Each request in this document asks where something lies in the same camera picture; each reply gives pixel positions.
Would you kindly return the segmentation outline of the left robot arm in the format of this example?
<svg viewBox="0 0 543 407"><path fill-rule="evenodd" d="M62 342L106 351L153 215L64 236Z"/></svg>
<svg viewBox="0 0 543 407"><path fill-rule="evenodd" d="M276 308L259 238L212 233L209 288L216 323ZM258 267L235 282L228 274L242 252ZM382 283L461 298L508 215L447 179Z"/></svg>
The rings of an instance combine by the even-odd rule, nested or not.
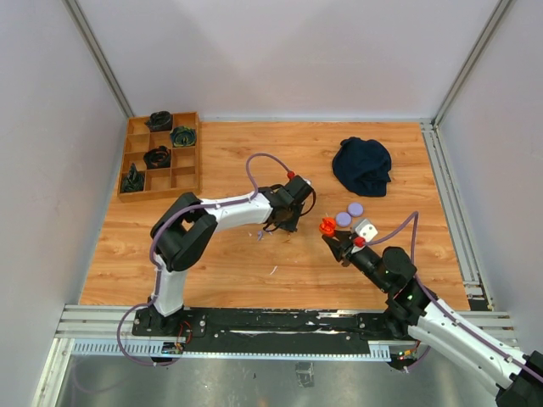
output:
<svg viewBox="0 0 543 407"><path fill-rule="evenodd" d="M200 199L191 192L179 197L150 232L149 259L156 272L149 300L154 328L166 336L180 329L188 271L216 233L247 225L295 232L299 219L307 214L308 198L316 200L316 192L297 175L284 185L258 187L230 198Z"/></svg>

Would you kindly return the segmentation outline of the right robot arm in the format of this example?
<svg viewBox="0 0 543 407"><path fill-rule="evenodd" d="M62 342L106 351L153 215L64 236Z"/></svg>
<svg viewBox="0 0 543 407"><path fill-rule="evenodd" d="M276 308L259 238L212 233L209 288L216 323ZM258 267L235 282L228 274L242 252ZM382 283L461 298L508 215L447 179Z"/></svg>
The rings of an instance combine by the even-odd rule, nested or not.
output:
<svg viewBox="0 0 543 407"><path fill-rule="evenodd" d="M542 404L542 354L525 354L466 320L427 289L403 248L377 254L365 234L336 231L324 236L334 258L353 265L387 296L385 331L411 337L472 374L499 406Z"/></svg>

